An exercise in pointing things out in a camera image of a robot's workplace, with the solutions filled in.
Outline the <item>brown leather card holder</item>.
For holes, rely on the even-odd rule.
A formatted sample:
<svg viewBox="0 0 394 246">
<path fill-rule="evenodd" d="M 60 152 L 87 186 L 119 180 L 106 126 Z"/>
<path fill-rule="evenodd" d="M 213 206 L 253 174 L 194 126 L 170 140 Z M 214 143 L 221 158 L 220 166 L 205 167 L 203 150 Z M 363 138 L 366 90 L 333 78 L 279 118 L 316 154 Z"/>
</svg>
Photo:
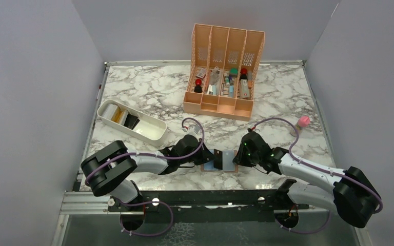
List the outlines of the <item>brown leather card holder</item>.
<svg viewBox="0 0 394 246">
<path fill-rule="evenodd" d="M 201 165 L 202 172 L 224 172 L 224 173 L 237 173 L 238 165 L 233 163 L 233 159 L 237 154 L 235 150 L 222 150 L 223 152 L 223 170 L 218 170 L 213 167 L 213 161 Z"/>
</svg>

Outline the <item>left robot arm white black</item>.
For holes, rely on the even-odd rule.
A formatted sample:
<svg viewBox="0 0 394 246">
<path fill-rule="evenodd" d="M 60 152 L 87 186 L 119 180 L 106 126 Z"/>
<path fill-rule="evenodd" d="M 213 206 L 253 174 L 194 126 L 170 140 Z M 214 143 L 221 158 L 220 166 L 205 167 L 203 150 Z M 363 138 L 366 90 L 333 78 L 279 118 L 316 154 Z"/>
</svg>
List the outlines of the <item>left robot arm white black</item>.
<svg viewBox="0 0 394 246">
<path fill-rule="evenodd" d="M 132 211 L 143 198 L 135 182 L 127 178 L 131 173 L 166 175 L 185 163 L 199 166 L 213 160 L 215 155 L 200 139 L 186 134 L 175 145 L 148 153 L 129 150 L 116 140 L 83 160 L 81 169 L 94 196 L 110 195 Z"/>
</svg>

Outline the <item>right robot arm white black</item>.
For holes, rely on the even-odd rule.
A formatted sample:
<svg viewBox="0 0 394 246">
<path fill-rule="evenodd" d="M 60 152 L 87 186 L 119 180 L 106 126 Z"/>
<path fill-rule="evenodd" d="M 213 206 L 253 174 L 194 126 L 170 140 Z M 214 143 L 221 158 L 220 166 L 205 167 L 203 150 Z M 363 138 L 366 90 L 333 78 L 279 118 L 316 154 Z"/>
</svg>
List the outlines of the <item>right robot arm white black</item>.
<svg viewBox="0 0 394 246">
<path fill-rule="evenodd" d="M 381 196 L 360 169 L 343 170 L 309 163 L 290 149 L 271 148 L 254 131 L 242 137 L 233 163 L 260 166 L 267 173 L 300 179 L 276 193 L 275 201 L 284 209 L 294 203 L 316 206 L 338 214 L 351 226 L 364 228 L 382 206 Z"/>
</svg>

